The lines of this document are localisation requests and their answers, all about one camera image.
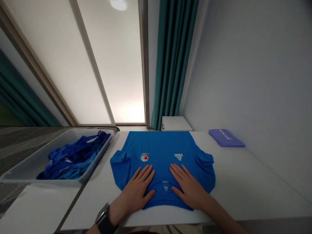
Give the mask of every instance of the white box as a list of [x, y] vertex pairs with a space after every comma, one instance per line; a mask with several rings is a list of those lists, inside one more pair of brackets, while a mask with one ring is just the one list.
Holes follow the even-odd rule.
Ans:
[[39, 184], [50, 184], [50, 185], [61, 185], [61, 186], [81, 186], [86, 184], [92, 175], [95, 167], [102, 159], [106, 152], [114, 133], [113, 130], [101, 130], [106, 133], [110, 133], [111, 136], [108, 138], [102, 149], [99, 151], [97, 156], [94, 158], [92, 163], [89, 165], [85, 173], [78, 179], [62, 179], [62, 180], [37, 180], [37, 175], [45, 170], [46, 165], [49, 163], [48, 154], [55, 148], [63, 147], [66, 144], [70, 144], [74, 141], [79, 140], [82, 136], [93, 136], [97, 135], [99, 129], [84, 129], [84, 128], [72, 128], [60, 136], [46, 144], [41, 149], [34, 152], [31, 156], [17, 164], [15, 167], [4, 173], [0, 177], [1, 183], [39, 183]]
[[163, 116], [162, 131], [193, 131], [183, 116]]

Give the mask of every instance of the wrist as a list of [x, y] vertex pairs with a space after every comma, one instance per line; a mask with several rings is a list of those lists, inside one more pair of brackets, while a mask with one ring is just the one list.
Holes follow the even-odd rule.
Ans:
[[125, 209], [114, 200], [108, 208], [108, 219], [113, 226], [117, 226], [127, 216]]
[[213, 212], [213, 210], [216, 208], [216, 199], [214, 199], [211, 195], [207, 193], [205, 198], [202, 200], [204, 201], [203, 205], [201, 206], [201, 211], [206, 213], [208, 216], [210, 216]]

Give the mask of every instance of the sliding door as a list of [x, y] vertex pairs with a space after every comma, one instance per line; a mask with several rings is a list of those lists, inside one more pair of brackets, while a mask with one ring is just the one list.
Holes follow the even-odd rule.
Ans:
[[138, 1], [78, 0], [116, 123], [145, 123]]

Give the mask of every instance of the teal curtain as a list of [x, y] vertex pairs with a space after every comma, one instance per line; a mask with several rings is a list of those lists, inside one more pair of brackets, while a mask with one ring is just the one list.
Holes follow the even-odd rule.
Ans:
[[151, 127], [179, 112], [199, 0], [161, 0]]
[[0, 101], [25, 126], [58, 127], [60, 123], [0, 50]]

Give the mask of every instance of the pile of clothes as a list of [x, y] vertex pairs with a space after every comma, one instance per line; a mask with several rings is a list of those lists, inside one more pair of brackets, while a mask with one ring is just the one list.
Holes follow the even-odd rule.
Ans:
[[52, 150], [49, 164], [36, 179], [78, 179], [88, 169], [110, 134], [99, 131], [94, 136], [82, 136], [78, 141]]

